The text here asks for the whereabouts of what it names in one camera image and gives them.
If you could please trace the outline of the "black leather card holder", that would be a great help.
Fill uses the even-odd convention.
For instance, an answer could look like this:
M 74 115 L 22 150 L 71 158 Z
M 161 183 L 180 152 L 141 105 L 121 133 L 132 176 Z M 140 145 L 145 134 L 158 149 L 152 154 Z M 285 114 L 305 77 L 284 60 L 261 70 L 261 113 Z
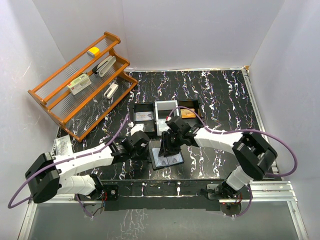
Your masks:
M 150 151 L 150 161 L 153 170 L 160 170 L 163 168 L 180 165 L 185 162 L 181 153 L 172 156 L 159 156 L 160 148 L 152 148 Z

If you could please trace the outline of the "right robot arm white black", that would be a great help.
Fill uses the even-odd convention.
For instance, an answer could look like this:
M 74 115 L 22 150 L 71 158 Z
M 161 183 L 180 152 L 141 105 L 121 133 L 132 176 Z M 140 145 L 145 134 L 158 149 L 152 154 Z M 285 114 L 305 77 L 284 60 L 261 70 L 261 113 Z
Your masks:
M 235 156 L 238 167 L 213 189 L 206 189 L 210 195 L 233 199 L 241 189 L 253 180 L 262 180 L 276 160 L 276 150 L 260 133 L 242 131 L 211 133 L 200 124 L 190 126 L 179 116 L 168 117 L 167 131 L 161 134 L 159 157 L 172 157 L 181 151 L 181 146 L 212 148 Z

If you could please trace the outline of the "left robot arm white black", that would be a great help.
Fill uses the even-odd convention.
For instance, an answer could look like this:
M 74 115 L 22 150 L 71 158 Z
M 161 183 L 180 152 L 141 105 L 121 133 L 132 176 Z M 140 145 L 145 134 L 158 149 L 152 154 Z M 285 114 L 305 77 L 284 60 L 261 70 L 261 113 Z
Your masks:
M 150 138 L 140 130 L 125 138 L 117 137 L 110 145 L 101 144 L 72 155 L 41 154 L 25 173 L 33 202 L 44 203 L 64 194 L 83 195 L 91 200 L 102 199 L 106 191 L 99 177 L 93 173 L 81 173 L 144 158 L 149 142 Z

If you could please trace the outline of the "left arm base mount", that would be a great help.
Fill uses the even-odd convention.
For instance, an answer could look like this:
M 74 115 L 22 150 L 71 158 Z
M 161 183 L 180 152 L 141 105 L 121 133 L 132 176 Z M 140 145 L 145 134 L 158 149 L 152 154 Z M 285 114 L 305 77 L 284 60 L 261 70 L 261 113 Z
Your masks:
M 77 201 L 83 210 L 86 217 L 90 218 L 92 221 L 98 212 L 105 210 L 108 202 L 114 202 L 119 199 L 119 186 L 116 184 L 102 184 L 93 190 L 89 195 L 75 194 L 74 200 Z M 101 203 L 94 212 L 90 212 L 86 209 L 85 201 L 98 201 Z

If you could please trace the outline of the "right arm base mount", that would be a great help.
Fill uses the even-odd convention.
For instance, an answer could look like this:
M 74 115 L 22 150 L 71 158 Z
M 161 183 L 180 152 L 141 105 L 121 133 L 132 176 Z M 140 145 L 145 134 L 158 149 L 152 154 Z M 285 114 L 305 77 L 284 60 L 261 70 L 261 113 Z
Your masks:
M 253 193 L 250 185 L 244 185 L 240 190 L 233 190 L 227 184 L 208 184 L 204 189 L 204 196 L 208 200 L 219 202 L 220 212 L 217 215 L 235 220 L 243 216 L 251 207 Z M 248 197 L 248 204 L 242 209 L 244 197 Z

